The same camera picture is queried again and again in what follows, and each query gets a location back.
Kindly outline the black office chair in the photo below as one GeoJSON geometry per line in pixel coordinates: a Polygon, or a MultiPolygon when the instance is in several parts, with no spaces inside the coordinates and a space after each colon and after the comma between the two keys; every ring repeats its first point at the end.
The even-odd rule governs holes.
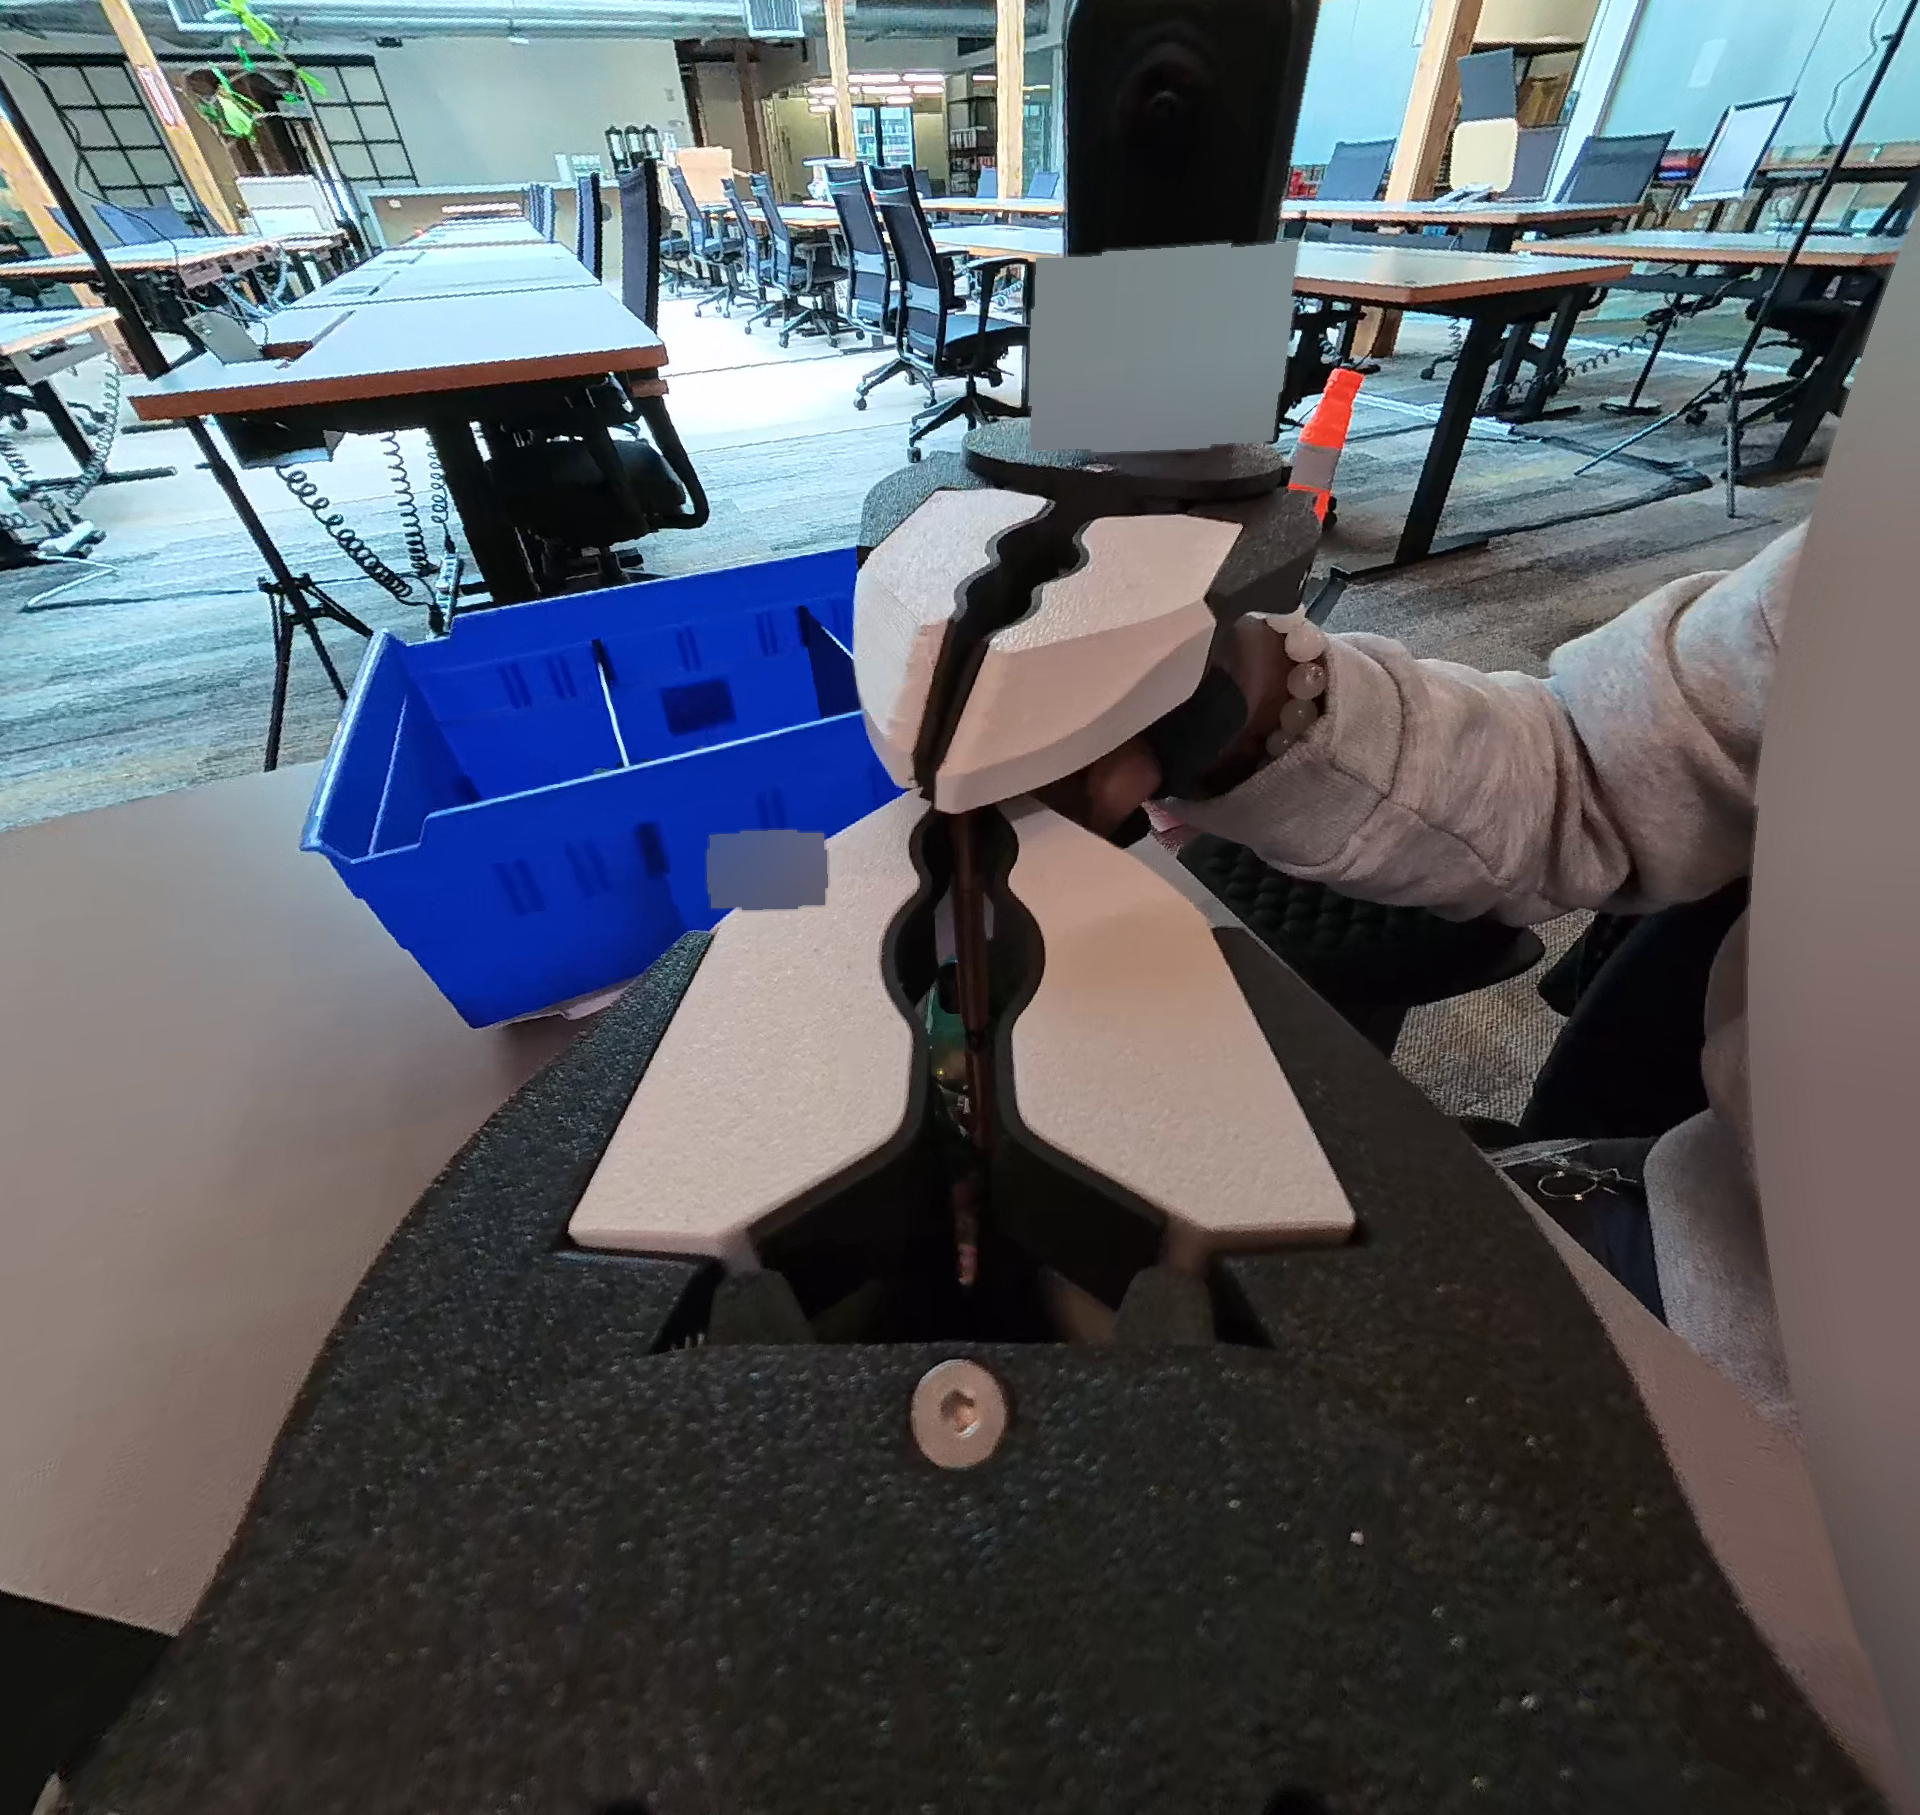
{"type": "Polygon", "coordinates": [[[626,586],[618,546],[711,513],[669,403],[637,396],[618,374],[532,403],[479,438],[540,597],[626,586]]]}

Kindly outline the person's legs in dark jeans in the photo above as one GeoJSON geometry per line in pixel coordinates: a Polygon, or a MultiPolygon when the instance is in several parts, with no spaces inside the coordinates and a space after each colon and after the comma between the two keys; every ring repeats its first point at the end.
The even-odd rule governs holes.
{"type": "Polygon", "coordinates": [[[1591,914],[1547,994],[1567,1025],[1531,1088],[1519,1139],[1499,1154],[1633,1298],[1667,1318],[1646,1154],[1707,1109],[1707,987],[1750,882],[1653,914],[1591,914]]]}

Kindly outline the blue plastic bin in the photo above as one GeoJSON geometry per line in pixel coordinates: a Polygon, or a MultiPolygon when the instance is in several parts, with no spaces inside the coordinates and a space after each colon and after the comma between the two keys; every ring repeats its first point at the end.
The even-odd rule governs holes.
{"type": "Polygon", "coordinates": [[[711,835],[844,835],[900,793],[857,700],[862,551],[381,632],[300,845],[468,1025],[582,1005],[718,926],[711,835]]]}

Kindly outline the hanging green plant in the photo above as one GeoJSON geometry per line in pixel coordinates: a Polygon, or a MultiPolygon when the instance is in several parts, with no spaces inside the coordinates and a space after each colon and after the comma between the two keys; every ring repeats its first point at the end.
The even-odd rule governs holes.
{"type": "Polygon", "coordinates": [[[221,35],[221,53],[193,64],[205,80],[196,111],[228,144],[255,144],[275,117],[315,117],[328,83],[290,53],[255,0],[220,0],[205,23],[221,35]]]}

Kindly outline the white easel board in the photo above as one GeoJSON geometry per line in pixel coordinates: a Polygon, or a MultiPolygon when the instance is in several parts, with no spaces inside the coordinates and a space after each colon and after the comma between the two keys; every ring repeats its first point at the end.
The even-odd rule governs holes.
{"type": "Polygon", "coordinates": [[[1728,105],[1694,176],[1687,203],[1740,202],[1755,188],[1791,105],[1793,95],[1728,105]]]}

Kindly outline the orange traffic cone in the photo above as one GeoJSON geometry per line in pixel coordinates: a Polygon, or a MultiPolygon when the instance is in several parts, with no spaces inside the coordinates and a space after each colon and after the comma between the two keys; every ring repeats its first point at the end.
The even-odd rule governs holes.
{"type": "Polygon", "coordinates": [[[1335,367],[1291,450],[1289,490],[1309,497],[1315,520],[1322,529],[1330,529],[1335,513],[1335,473],[1353,433],[1357,391],[1362,391],[1362,370],[1335,367]]]}

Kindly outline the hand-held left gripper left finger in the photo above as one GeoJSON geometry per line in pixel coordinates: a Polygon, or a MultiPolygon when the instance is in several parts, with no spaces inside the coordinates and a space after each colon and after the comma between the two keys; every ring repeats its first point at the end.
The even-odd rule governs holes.
{"type": "Polygon", "coordinates": [[[950,1238],[919,1013],[947,855],[926,861],[926,815],[900,793],[828,836],[822,907],[718,926],[571,1242],[840,1270],[950,1238]]]}

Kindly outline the row of black office chairs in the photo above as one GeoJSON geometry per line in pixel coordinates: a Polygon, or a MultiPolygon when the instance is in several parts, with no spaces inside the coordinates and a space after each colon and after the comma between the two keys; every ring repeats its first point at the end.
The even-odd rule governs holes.
{"type": "Polygon", "coordinates": [[[1002,381],[1002,359],[1027,347],[1027,324],[995,313],[995,278],[1010,260],[985,265],[981,278],[962,282],[950,253],[939,253],[936,226],[917,197],[913,168],[828,164],[828,202],[849,230],[851,290],[881,258],[890,301],[881,313],[895,326],[890,364],[857,385],[857,412],[890,374],[926,388],[926,412],[906,422],[906,460],[919,461],[919,440],[947,422],[1027,419],[1031,403],[995,403],[976,385],[1002,381]]]}

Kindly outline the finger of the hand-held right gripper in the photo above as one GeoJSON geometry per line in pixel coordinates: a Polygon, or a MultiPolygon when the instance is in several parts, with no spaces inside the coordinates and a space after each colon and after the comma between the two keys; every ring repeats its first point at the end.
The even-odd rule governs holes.
{"type": "Polygon", "coordinates": [[[1106,513],[1081,568],[985,641],[936,778],[947,815],[1035,793],[1129,743],[1194,694],[1215,649],[1215,574],[1241,523],[1106,513]]]}
{"type": "Polygon", "coordinates": [[[902,791],[936,791],[985,641],[1035,609],[1043,581],[1055,581],[1055,500],[1017,490],[936,490],[864,559],[857,689],[902,791]]]}

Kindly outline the person's grey sweater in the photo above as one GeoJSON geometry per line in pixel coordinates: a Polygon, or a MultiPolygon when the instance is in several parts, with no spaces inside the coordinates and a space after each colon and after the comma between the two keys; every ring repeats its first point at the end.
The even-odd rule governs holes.
{"type": "Polygon", "coordinates": [[[1771,1427],[1804,1440],[1761,1191],[1738,1131],[1716,1109],[1650,1149],[1646,1209],[1667,1327],[1731,1378],[1771,1427]]]}

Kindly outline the black tripod stand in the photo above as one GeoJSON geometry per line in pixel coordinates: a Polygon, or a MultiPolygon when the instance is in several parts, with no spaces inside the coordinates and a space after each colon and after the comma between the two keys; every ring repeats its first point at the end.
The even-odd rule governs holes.
{"type": "Polygon", "coordinates": [[[1576,83],[1572,147],[1665,137],[1682,188],[1639,244],[1629,287],[1671,324],[1728,310],[1744,342],[1682,404],[1618,412],[1653,422],[1718,415],[1726,482],[1791,474],[1846,404],[1889,265],[1914,208],[1914,0],[1599,0],[1576,83]],[[1702,151],[1738,101],[1793,95],[1750,192],[1687,203],[1702,151]]]}
{"type": "MultiPolygon", "coordinates": [[[[134,310],[122,271],[108,260],[108,250],[100,244],[100,234],[83,216],[83,203],[73,202],[73,192],[60,181],[45,138],[28,124],[28,114],[12,101],[10,83],[0,83],[0,101],[3,101],[3,117],[10,117],[10,128],[18,137],[18,144],[37,160],[38,181],[52,192],[52,202],[55,202],[60,216],[71,222],[83,258],[93,260],[100,287],[108,290],[108,306],[122,313],[122,326],[125,326],[132,359],[134,359],[141,374],[150,385],[158,385],[171,370],[171,364],[161,359],[161,344],[158,344],[154,326],[134,310]]],[[[275,551],[267,523],[258,520],[244,482],[237,481],[231,461],[221,460],[221,450],[210,438],[202,415],[186,415],[186,433],[193,433],[210,474],[228,493],[228,506],[237,512],[237,520],[244,523],[244,534],[255,537],[255,551],[264,556],[264,561],[269,571],[264,581],[264,595],[269,597],[269,625],[275,625],[275,700],[269,700],[269,727],[267,727],[264,769],[275,773],[281,769],[281,743],[282,743],[282,709],[290,709],[294,638],[300,632],[311,641],[311,649],[325,664],[325,676],[330,681],[337,700],[343,700],[351,689],[343,689],[343,681],[342,681],[342,673],[337,673],[337,664],[330,664],[330,653],[325,644],[325,620],[337,620],[342,630],[351,630],[359,638],[373,638],[373,630],[354,609],[343,609],[330,595],[325,595],[311,574],[294,574],[294,568],[275,551]]]]}

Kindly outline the person's right hand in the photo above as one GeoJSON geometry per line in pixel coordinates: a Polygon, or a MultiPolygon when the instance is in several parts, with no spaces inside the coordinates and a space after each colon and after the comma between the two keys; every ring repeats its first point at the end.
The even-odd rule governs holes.
{"type": "Polygon", "coordinates": [[[1065,778],[1051,786],[1046,804],[1079,822],[1081,827],[1111,836],[1121,822],[1129,822],[1149,804],[1169,804],[1176,822],[1187,822],[1181,805],[1200,799],[1229,793],[1265,763],[1265,738],[1284,722],[1289,701],[1289,673],[1291,659],[1284,649],[1284,638],[1265,630],[1257,617],[1242,617],[1229,632],[1215,644],[1215,667],[1221,667],[1242,707],[1242,727],[1226,743],[1226,752],[1187,782],[1187,791],[1176,791],[1158,763],[1158,752],[1149,738],[1129,738],[1099,755],[1091,769],[1065,778]]]}

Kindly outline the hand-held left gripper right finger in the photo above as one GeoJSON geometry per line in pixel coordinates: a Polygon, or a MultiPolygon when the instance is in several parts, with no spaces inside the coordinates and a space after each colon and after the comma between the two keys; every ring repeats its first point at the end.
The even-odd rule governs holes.
{"type": "Polygon", "coordinates": [[[1002,822],[1021,999],[995,1045],[995,1231],[1051,1270],[1345,1242],[1357,1213],[1215,919],[1043,804],[1002,822]]]}

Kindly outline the person's right forearm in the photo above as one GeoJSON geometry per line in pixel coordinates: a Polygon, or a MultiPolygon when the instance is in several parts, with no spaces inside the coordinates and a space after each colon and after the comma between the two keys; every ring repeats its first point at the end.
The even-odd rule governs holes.
{"type": "Polygon", "coordinates": [[[1169,804],[1369,905],[1536,926],[1694,905],[1755,863],[1765,709],[1807,529],[1653,590],[1549,676],[1329,641],[1319,722],[1221,799],[1169,804]]]}

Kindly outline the long wooden-edged office desk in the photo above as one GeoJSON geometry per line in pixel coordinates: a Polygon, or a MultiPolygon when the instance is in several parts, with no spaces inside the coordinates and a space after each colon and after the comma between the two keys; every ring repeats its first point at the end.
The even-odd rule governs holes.
{"type": "MultiPolygon", "coordinates": [[[[231,234],[231,239],[158,239],[108,244],[132,310],[154,330],[182,337],[186,313],[220,310],[239,324],[267,324],[281,306],[325,287],[354,265],[351,230],[325,234],[231,234]]],[[[37,258],[0,265],[0,306],[12,310],[88,310],[100,278],[88,253],[37,258]]]]}

